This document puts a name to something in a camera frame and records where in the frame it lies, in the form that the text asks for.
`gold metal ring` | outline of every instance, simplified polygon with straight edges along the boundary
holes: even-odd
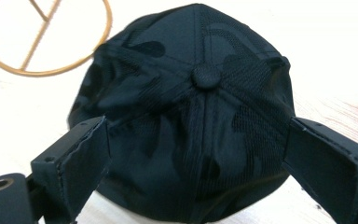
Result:
[[[35,72],[35,71],[26,71],[25,68],[28,65],[29,60],[31,59],[37,45],[38,42],[42,36],[42,34],[46,31],[47,26],[48,26],[48,22],[46,20],[48,20],[49,18],[51,18],[50,16],[52,16],[52,14],[55,12],[55,10],[58,8],[58,4],[61,0],[56,0],[49,15],[45,16],[43,15],[43,12],[41,12],[40,8],[37,6],[36,2],[34,0],[30,0],[32,5],[35,7],[35,9],[37,10],[37,12],[42,16],[42,18],[45,20],[44,25],[42,26],[38,36],[36,37],[36,40],[34,42],[34,44],[31,47],[31,50],[29,51],[27,58],[25,59],[25,62],[23,63],[21,68],[13,68],[5,63],[2,63],[0,61],[0,67],[5,69],[6,71],[8,71],[9,73],[13,73],[16,75],[21,75],[21,76],[27,76],[27,77],[46,77],[46,76],[52,76],[52,75],[57,75],[66,71],[69,71],[75,67],[78,67],[79,65],[81,65],[82,63],[86,62],[91,56],[92,53],[84,58],[81,58],[79,60],[77,60],[74,63],[71,63],[69,65],[66,65],[64,67],[61,68],[57,68],[57,69],[53,69],[53,70],[48,70],[48,71],[40,71],[40,72]],[[100,46],[105,40],[106,38],[109,36],[110,33],[110,29],[111,29],[111,25],[112,25],[112,10],[109,6],[109,2],[108,0],[103,0],[105,9],[106,9],[106,26],[105,29],[103,31],[103,35],[100,39],[100,41],[98,42],[98,44],[94,47],[93,51],[96,50],[98,48],[98,46]]]

